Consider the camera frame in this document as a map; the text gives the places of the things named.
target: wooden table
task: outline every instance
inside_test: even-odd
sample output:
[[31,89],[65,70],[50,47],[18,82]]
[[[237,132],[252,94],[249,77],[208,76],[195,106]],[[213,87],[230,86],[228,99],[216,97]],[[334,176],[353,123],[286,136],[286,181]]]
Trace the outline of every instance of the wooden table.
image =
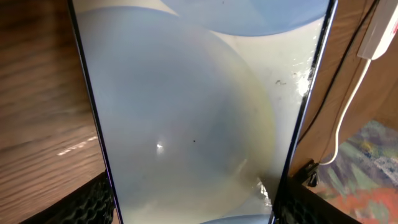
[[[304,129],[370,4],[340,2]],[[64,0],[0,1],[0,223],[20,222],[104,171],[66,6]],[[351,79],[358,78],[357,66],[363,66],[355,57],[359,43],[325,110],[298,147],[292,170],[324,154],[335,126],[331,118],[347,99]],[[391,92],[397,78],[388,70],[398,68],[391,60],[371,65],[364,81],[367,88],[354,99],[341,140],[366,124]]]

